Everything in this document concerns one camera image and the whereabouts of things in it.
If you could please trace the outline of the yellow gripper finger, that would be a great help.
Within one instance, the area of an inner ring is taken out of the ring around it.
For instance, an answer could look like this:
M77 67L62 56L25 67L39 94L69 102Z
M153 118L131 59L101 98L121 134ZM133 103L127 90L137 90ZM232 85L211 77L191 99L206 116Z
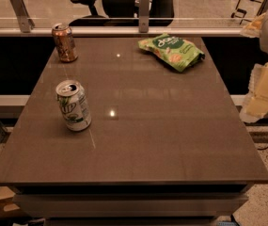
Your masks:
M248 93L244 97L240 119L257 122L268 113L268 62L256 64L251 72Z
M240 34L248 38L258 38L262 30L265 15L266 13L262 13L254 18L250 23L246 24L242 28Z

